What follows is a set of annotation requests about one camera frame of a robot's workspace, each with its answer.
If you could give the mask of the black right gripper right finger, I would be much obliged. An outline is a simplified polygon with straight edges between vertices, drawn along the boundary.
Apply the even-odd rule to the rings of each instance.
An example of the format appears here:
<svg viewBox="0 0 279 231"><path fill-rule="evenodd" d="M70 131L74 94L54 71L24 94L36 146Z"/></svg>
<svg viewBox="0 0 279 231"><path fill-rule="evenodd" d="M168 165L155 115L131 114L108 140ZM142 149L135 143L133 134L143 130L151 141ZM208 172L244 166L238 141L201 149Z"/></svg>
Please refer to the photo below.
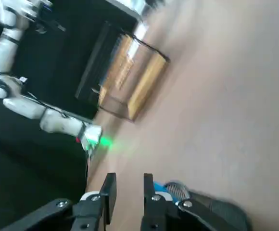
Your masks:
<svg viewBox="0 0 279 231"><path fill-rule="evenodd" d="M144 174L142 231L225 231L226 221L201 203L187 199L175 204L171 195L155 190L153 175Z"/></svg>

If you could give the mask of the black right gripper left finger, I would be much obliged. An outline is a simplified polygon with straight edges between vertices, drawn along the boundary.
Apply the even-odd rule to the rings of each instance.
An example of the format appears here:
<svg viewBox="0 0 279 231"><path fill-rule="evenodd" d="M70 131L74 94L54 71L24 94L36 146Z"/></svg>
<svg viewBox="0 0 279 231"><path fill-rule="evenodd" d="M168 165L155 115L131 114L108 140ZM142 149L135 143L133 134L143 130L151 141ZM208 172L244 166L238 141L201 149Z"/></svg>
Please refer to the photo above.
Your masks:
<svg viewBox="0 0 279 231"><path fill-rule="evenodd" d="M2 228L3 231L104 231L111 223L117 179L108 173L99 191L82 195L76 204L55 199Z"/></svg>

